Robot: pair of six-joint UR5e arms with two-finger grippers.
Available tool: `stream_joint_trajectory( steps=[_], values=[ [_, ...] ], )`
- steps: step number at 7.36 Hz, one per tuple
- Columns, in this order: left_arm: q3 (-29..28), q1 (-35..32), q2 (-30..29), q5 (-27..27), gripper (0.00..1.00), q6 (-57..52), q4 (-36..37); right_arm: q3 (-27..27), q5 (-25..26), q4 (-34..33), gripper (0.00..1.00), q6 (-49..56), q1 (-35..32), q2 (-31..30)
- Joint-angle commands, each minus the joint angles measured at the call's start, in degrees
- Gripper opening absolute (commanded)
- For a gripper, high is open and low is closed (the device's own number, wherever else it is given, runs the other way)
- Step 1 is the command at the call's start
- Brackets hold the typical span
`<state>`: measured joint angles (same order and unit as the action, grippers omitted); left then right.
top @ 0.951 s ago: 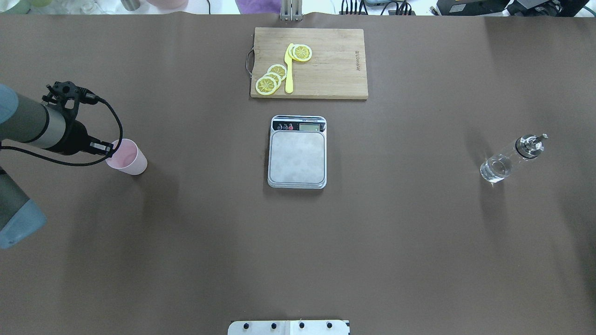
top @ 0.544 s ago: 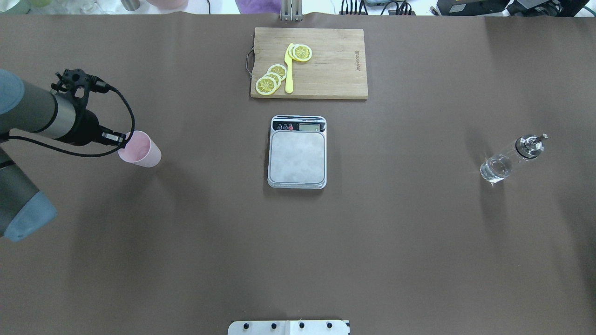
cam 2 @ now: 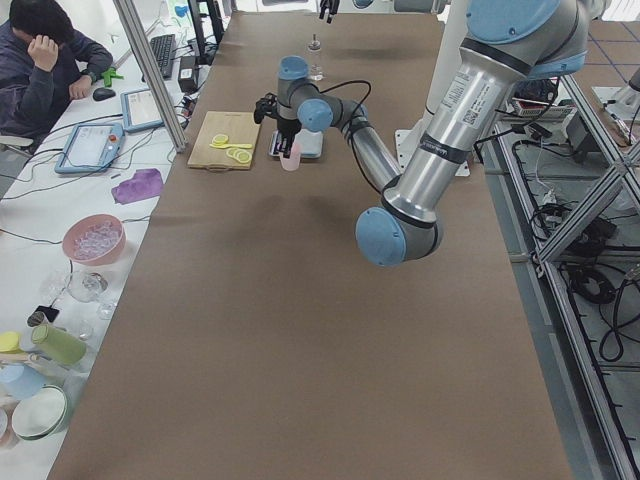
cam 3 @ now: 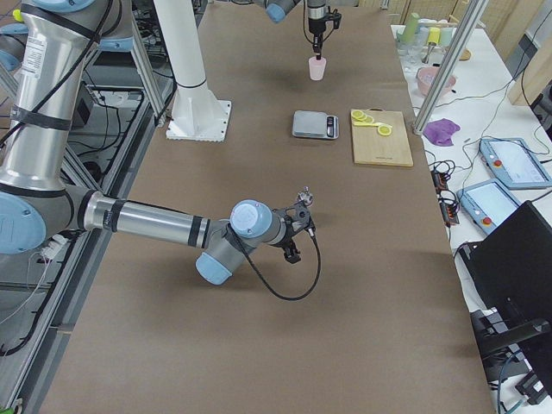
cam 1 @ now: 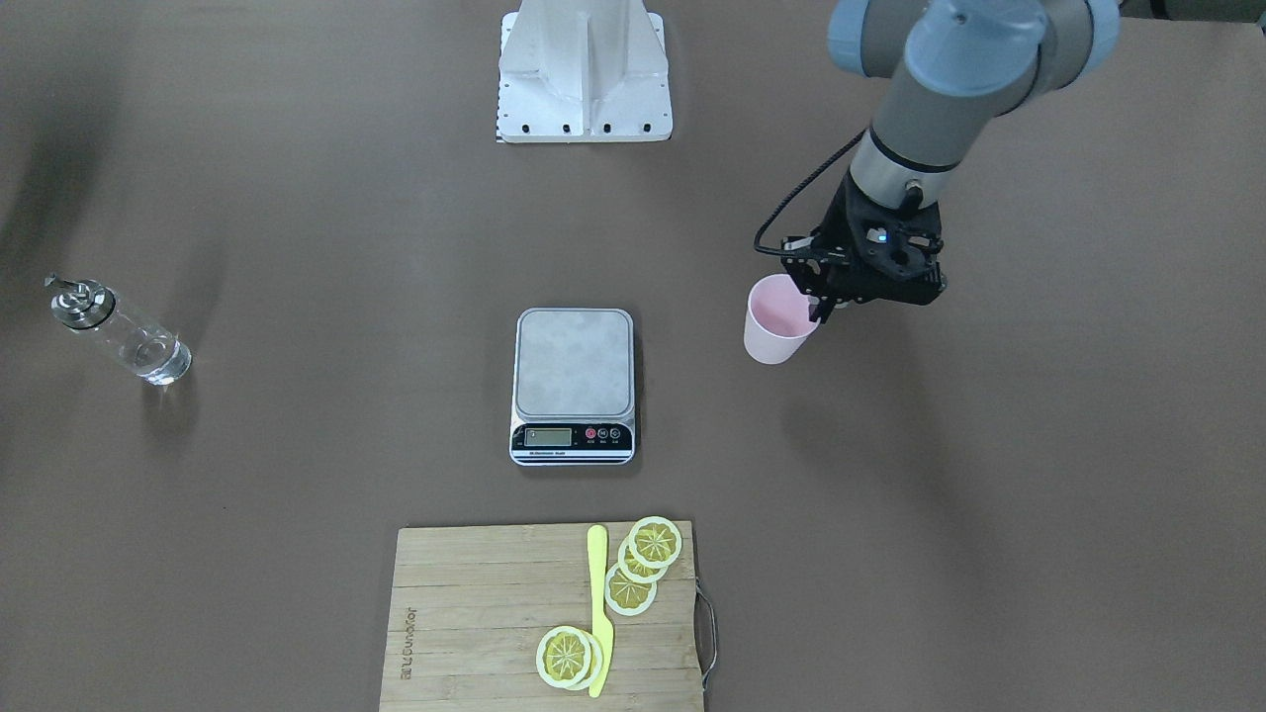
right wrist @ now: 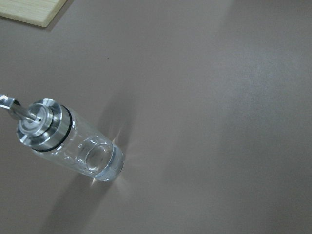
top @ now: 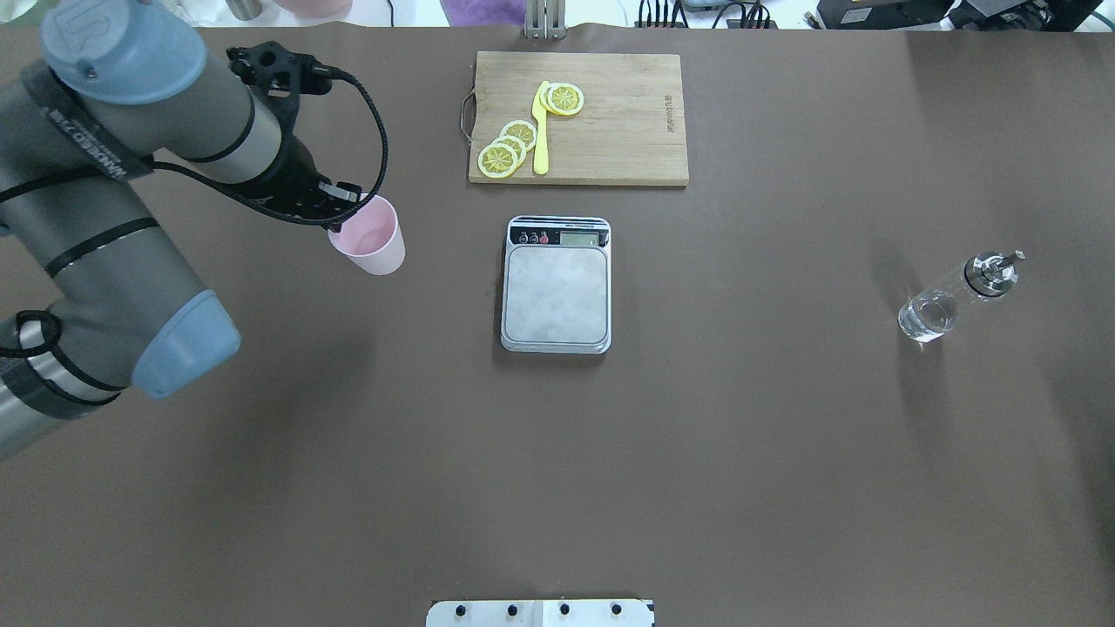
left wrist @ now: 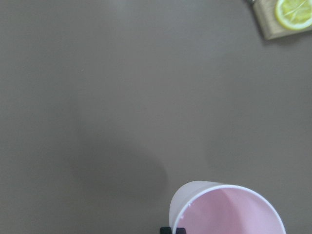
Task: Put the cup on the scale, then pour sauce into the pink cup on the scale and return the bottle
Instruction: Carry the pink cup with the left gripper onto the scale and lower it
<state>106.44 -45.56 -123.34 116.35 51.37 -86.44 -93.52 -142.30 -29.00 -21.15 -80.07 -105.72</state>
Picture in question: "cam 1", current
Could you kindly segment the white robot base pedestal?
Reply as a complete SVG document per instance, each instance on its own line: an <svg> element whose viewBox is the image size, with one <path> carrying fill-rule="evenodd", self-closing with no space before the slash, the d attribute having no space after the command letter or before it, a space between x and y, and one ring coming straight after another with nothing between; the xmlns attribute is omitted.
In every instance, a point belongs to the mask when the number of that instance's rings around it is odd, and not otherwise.
<svg viewBox="0 0 1266 712"><path fill-rule="evenodd" d="M500 22L495 136L509 144L668 141L668 46L642 1L524 1Z"/></svg>

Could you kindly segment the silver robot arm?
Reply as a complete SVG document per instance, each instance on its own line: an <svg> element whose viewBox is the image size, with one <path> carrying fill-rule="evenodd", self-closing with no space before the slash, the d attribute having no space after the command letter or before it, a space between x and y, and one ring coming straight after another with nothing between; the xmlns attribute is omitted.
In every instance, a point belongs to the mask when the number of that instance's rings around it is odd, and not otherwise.
<svg viewBox="0 0 1266 712"><path fill-rule="evenodd" d="M991 119L1098 67L1119 32L1114 1L837 3L833 62L889 89L806 250L785 260L810 319L936 302L955 168Z"/></svg>

